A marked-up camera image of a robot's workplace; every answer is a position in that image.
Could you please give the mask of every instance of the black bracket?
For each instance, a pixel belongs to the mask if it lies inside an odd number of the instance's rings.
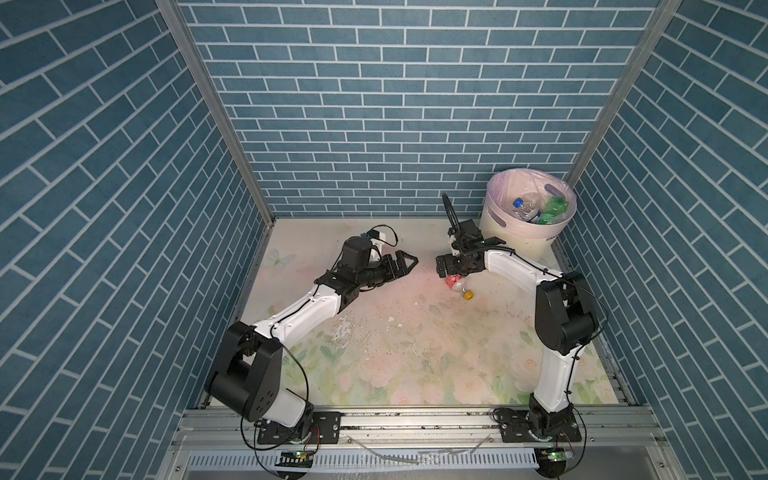
[[[528,422],[528,410],[514,410],[508,408],[499,408],[494,410],[494,419],[498,422],[499,431],[502,433],[504,443],[527,443],[527,442],[546,442],[554,441],[540,439],[531,434],[531,425]],[[558,436],[559,442],[576,444],[581,441],[581,432],[578,429],[576,418],[573,413],[568,421],[559,425],[559,430],[552,435]]]
[[[288,429],[277,422],[266,423],[261,420],[257,423],[260,427],[258,443],[260,445],[276,445],[281,443],[290,437],[292,430]],[[312,422],[310,423],[310,437],[305,440],[308,445],[308,449],[312,449],[312,445],[317,445],[317,432],[320,432],[320,444],[322,445],[335,445],[339,443],[339,430],[341,429],[341,413],[340,412],[314,412],[312,414]],[[286,443],[283,447],[290,448],[292,446],[303,446]]]

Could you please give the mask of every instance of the wall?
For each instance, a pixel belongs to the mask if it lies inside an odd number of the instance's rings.
[[[392,217],[567,172],[657,0],[181,4],[273,209]]]
[[[144,478],[263,223],[152,0],[0,23],[0,478]]]
[[[634,391],[700,478],[768,478],[766,25],[766,2],[683,1],[564,235],[616,308],[606,337]]]

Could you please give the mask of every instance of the floor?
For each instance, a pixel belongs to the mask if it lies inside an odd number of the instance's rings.
[[[297,344],[316,405],[493,405],[528,403],[541,349],[534,299],[487,271],[468,278],[464,300],[435,272],[449,252],[448,220],[278,220],[250,293],[243,321],[255,323],[306,293],[345,239],[377,223],[391,225],[398,249],[416,255],[410,275],[361,293],[339,315]],[[383,251],[393,253],[386,247]],[[557,267],[551,252],[542,263]],[[575,374],[576,404],[617,403],[593,346]],[[303,396],[303,377],[286,356],[283,386]]]

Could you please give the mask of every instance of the trash can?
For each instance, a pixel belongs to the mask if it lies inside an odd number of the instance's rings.
[[[556,223],[540,225],[516,218],[512,212],[515,200],[533,194],[545,202],[552,197],[547,184],[562,192],[568,202],[568,209],[555,218]],[[480,229],[483,237],[499,237],[521,255],[538,260],[575,213],[576,193],[570,185],[538,170],[513,168],[499,172],[488,182]]]

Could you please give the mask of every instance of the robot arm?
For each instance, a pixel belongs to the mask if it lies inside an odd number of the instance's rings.
[[[448,231],[452,253],[435,259],[438,275],[467,276],[490,270],[535,294],[535,329],[546,348],[528,403],[528,421],[536,437],[557,435],[572,416],[568,392],[576,355],[598,329],[587,280],[578,272],[563,274],[539,266],[496,237],[484,238],[472,220],[458,222],[444,194],[443,201],[452,225]]]
[[[283,349],[290,350],[314,327],[344,310],[361,288],[381,286],[413,270],[419,259],[402,250],[395,258],[382,255],[384,241],[377,230],[348,239],[336,265],[315,279],[316,287],[305,296],[268,319],[230,326],[211,366],[206,392],[248,422],[268,419],[304,438],[314,407],[280,388]],[[246,362],[251,356],[252,362]]]

